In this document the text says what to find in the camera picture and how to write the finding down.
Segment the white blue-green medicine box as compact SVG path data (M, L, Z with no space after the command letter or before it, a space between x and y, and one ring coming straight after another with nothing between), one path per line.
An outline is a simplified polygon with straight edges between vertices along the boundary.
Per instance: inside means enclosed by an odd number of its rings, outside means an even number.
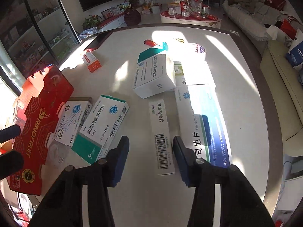
M213 166L230 166L230 142L215 87L179 86L175 88L175 97L185 147Z

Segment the narrow white barcode box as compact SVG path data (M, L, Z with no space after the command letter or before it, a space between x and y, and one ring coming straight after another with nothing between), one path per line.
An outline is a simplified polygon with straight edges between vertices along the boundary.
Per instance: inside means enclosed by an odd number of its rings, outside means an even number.
M164 100L150 102L149 114L152 141L156 151L157 175L172 175L175 173L175 166Z

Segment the white green medicine box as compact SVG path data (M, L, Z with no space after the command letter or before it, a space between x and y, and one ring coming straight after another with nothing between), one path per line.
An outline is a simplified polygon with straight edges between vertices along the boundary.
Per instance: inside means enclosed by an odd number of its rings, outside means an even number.
M78 132L72 150L89 164L105 158L128 109L125 100L101 95Z

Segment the small clear tape roll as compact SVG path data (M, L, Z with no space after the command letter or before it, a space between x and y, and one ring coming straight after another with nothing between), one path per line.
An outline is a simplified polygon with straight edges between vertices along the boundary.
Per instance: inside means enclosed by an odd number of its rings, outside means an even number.
M60 167L64 164L69 153L70 147L63 144L52 144L48 149L46 163L54 167Z

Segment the red cardboard fruit box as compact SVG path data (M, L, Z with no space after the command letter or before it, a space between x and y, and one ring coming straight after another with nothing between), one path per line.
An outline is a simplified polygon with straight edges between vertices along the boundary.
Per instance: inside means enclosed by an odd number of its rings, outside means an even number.
M56 129L60 110L74 88L57 66L50 65L29 76L22 89L13 104L12 120L20 127L21 133L14 139L12 148L22 155L24 165L7 181L12 191L40 195L47 143Z

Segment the white repaglinide medicine box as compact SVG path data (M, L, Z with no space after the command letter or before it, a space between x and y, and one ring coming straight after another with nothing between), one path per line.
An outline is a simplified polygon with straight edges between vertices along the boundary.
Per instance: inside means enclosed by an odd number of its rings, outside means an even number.
M91 97L72 97L60 110L53 139L72 147L77 133L92 109Z

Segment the white yellow-green medicine box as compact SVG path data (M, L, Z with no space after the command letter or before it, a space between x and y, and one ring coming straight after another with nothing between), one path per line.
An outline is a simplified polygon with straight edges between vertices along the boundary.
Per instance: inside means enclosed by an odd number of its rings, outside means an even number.
M212 83L212 75L205 61L174 61L176 86L208 85Z

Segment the teal white medicine box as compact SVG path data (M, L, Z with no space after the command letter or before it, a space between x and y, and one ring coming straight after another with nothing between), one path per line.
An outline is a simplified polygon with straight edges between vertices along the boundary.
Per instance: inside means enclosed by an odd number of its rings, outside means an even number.
M174 63L168 45L154 46L139 54L133 91L142 99L167 92L176 87Z

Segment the red white ointment box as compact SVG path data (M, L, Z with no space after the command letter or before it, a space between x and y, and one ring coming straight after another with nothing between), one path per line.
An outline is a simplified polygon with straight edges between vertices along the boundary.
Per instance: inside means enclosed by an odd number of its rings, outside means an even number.
M83 61L90 73L94 73L96 70L102 67L99 60L91 52L86 52L83 55Z

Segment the red lighter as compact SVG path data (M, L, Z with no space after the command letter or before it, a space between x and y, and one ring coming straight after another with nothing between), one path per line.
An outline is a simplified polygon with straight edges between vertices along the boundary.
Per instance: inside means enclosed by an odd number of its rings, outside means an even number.
M152 40L145 40L143 43L151 48L157 45L157 43L153 42Z

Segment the potted green plant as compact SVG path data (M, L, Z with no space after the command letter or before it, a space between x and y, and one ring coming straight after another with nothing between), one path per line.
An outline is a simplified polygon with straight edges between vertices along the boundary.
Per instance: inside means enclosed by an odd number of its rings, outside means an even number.
M84 30L90 29L92 27L97 27L101 23L101 17L98 15L90 15L82 24Z

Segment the dark red bag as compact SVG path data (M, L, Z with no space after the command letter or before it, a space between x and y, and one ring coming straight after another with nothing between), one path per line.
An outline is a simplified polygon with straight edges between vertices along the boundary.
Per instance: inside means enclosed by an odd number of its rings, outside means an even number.
M136 9L127 8L124 12L124 22L127 26L138 25L141 22L141 15Z

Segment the round red-top coffee table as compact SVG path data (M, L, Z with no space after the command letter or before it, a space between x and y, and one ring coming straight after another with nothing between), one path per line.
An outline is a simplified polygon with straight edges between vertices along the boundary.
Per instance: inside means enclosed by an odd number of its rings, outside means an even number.
M160 14L162 23L190 24L220 28L221 19L211 14L203 0L175 0Z

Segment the white blue shopping bag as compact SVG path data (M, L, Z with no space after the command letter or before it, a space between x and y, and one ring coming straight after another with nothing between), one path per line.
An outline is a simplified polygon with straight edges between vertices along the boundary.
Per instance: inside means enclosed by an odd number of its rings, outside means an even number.
M300 29L298 29L295 38L286 54L286 59L296 71L302 70L302 62L303 62L302 40L303 40L303 33Z

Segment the white covered long sofa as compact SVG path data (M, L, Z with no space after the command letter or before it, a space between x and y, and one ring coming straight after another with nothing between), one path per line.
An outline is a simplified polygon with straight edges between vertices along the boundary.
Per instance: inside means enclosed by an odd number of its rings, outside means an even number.
M224 1L222 8L225 14L247 35L257 41L266 40L267 25L275 25L277 21L283 21L284 16L280 11L256 2L254 12L248 14L240 4L229 5L228 0Z

